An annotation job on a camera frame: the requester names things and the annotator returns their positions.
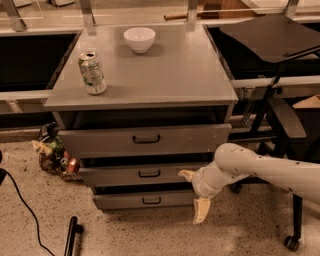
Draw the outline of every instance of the power cord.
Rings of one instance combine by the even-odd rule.
[[[32,211],[32,209],[30,208],[30,206],[26,203],[26,201],[25,201],[25,200],[23,199],[23,197],[21,196],[20,190],[19,190],[18,185],[17,185],[17,183],[15,182],[14,178],[12,177],[12,175],[11,175],[8,171],[6,171],[6,170],[4,170],[4,169],[0,168],[0,171],[5,172],[5,173],[10,177],[10,179],[11,179],[12,182],[13,182],[14,187],[15,187],[16,190],[17,190],[17,193],[18,193],[18,195],[19,195],[19,197],[20,197],[20,200],[21,200],[21,201],[23,202],[23,204],[28,208],[28,210],[31,212],[32,216],[34,217],[34,219],[35,219],[35,221],[36,221],[36,224],[37,224],[37,235],[38,235],[38,242],[39,242],[40,246],[41,246],[42,248],[46,249],[52,256],[54,256],[54,254],[53,254],[46,246],[44,246],[44,245],[41,243],[41,239],[40,239],[40,227],[39,227],[39,222],[38,222],[37,216],[35,215],[35,213]]]

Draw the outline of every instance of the soda can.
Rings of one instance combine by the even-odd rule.
[[[100,94],[107,89],[101,62],[96,52],[82,53],[78,64],[88,93]]]

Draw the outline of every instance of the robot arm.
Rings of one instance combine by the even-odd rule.
[[[193,172],[182,170],[199,196],[194,200],[193,224],[207,216],[211,199],[224,186],[248,176],[256,176],[273,185],[320,205],[320,164],[257,155],[237,144],[226,143],[217,148],[215,161]]]

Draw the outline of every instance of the speckled floor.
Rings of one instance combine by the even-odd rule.
[[[292,233],[292,196],[281,189],[245,185],[236,195],[226,188],[198,226],[192,225],[193,206],[103,213],[89,188],[40,169],[32,139],[35,132],[0,132],[1,167],[14,176],[38,216],[42,243],[55,255],[64,254],[73,215],[85,228],[74,255],[319,255],[320,206],[306,201],[299,250],[282,245]],[[49,255],[38,245],[35,221],[8,177],[0,186],[0,205],[0,255]]]

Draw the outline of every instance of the ceramic bowl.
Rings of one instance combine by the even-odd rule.
[[[136,27],[124,32],[127,45],[136,53],[147,52],[154,42],[156,32],[151,28]]]

